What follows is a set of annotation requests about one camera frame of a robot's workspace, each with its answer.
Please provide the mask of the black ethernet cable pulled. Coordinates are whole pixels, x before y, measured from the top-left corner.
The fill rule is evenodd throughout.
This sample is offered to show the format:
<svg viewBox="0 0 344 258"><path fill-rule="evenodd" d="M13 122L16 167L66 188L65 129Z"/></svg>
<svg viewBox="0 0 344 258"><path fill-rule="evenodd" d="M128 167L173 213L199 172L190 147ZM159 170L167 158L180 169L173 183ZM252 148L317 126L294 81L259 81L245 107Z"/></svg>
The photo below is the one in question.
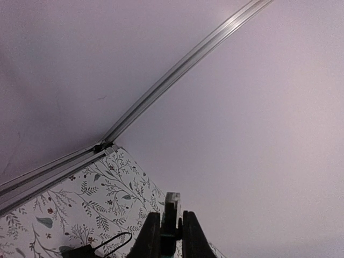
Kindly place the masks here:
<svg viewBox="0 0 344 258"><path fill-rule="evenodd" d="M180 239L180 199L179 192L166 194L160 230L161 257L174 257L176 252L176 243Z"/></svg>

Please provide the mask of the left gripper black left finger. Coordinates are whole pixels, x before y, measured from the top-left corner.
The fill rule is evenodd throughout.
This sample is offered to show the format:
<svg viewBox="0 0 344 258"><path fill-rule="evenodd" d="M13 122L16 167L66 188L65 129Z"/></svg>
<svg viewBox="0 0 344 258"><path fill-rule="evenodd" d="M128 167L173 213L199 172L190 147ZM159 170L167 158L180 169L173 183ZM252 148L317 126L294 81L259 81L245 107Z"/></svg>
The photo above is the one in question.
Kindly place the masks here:
<svg viewBox="0 0 344 258"><path fill-rule="evenodd" d="M160 254L160 214L150 212L127 258L158 258Z"/></svg>

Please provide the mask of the black power adapter plug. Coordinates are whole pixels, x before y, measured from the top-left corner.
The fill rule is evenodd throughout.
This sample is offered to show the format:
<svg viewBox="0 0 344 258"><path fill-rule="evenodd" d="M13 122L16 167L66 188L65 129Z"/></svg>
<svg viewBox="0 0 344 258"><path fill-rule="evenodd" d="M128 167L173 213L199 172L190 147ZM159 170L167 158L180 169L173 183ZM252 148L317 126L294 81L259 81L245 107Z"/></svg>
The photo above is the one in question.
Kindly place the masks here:
<svg viewBox="0 0 344 258"><path fill-rule="evenodd" d="M128 244L132 240L133 234L130 232L122 232L122 233L119 233L119 234L113 236L112 238L106 240L105 242L98 245L97 247L92 247L91 245L86 245L86 246L82 246L82 247L75 248L75 249L65 250L64 252L61 253L61 255L63 258L99 257L98 255L96 255L96 250L109 244L113 240L118 239L118 238L125 236L125 235L128 235L129 239L127 241L123 242L122 244L120 244L118 247L116 247L115 249L113 249L109 253L104 255L104 257L108 257L108 256L114 254L118 249L120 249L120 248L124 247L126 244Z"/></svg>

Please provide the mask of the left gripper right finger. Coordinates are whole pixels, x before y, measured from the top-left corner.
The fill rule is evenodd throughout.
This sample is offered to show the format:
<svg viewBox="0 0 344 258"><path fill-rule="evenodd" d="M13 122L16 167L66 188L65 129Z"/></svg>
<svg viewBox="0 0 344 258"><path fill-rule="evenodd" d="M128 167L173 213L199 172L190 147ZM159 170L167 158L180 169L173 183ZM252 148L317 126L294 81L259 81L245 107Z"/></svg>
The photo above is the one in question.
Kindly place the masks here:
<svg viewBox="0 0 344 258"><path fill-rule="evenodd" d="M194 212L183 212L182 256L185 258L214 258L204 232Z"/></svg>

